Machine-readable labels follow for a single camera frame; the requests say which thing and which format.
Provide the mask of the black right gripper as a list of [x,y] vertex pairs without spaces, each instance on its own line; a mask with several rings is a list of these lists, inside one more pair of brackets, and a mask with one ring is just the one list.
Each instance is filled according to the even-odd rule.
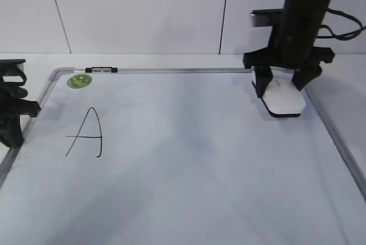
[[254,66],[252,83],[258,98],[273,79],[270,66],[297,69],[292,83],[301,91],[322,73],[321,66],[314,64],[333,61],[335,54],[329,47],[313,46],[330,1],[285,0],[268,46],[243,55],[244,67]]

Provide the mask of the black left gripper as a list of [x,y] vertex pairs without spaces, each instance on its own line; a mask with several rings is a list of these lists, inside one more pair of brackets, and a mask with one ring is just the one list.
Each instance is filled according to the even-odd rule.
[[38,116],[41,107],[28,101],[28,91],[23,88],[27,77],[22,70],[25,59],[1,60],[1,143],[9,148],[20,147],[24,142],[20,116]]

